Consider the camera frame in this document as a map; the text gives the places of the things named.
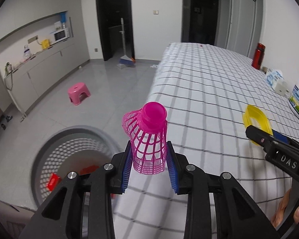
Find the person's right hand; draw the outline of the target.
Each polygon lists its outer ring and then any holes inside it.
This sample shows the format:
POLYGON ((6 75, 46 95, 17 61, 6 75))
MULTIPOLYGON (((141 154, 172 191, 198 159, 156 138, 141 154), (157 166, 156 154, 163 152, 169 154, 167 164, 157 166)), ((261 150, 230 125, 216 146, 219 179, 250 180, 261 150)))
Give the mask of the person's right hand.
POLYGON ((297 196, 297 189, 291 188, 289 189, 282 200, 279 202, 278 208, 274 215, 272 216, 270 222, 272 223, 274 228, 280 226, 280 224, 289 216, 289 214, 293 214, 293 220, 295 224, 299 223, 299 206, 297 209, 292 212, 293 206, 297 200, 295 197, 297 196))

